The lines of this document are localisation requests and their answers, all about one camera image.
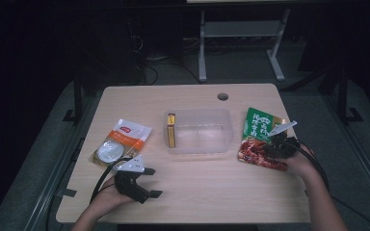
left hand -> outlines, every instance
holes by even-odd
[[[115,210],[119,205],[134,201],[130,197],[120,194],[114,186],[114,177],[104,182],[100,192],[94,198],[92,203],[77,219],[71,230],[93,230],[97,221]]]

hole in table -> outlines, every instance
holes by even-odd
[[[227,95],[226,93],[219,93],[218,94],[218,99],[219,100],[226,101],[228,98],[229,98],[229,95]]]

snack bag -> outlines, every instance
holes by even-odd
[[[268,158],[263,150],[263,146],[270,142],[268,134],[277,124],[285,122],[285,119],[254,108],[249,108],[243,131],[242,144],[238,152],[238,160],[261,167],[283,171],[287,170],[285,163]]]
[[[120,119],[91,155],[91,159],[95,164],[107,167],[119,158],[134,158],[143,148],[150,133],[150,127]]]

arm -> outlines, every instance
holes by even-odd
[[[301,153],[296,153],[293,157],[282,161],[288,165],[289,170],[304,181],[308,196],[311,229],[313,231],[348,230],[335,208],[322,177],[312,163]]]
[[[108,179],[101,191],[80,215],[74,224],[72,231],[93,230],[98,220],[104,215],[116,209],[119,205],[134,201],[126,195],[120,194],[114,187],[114,176]]]

white snack bag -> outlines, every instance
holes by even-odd
[[[143,148],[151,128],[120,119],[104,142],[94,151],[94,163],[107,167],[121,158],[134,158]]]

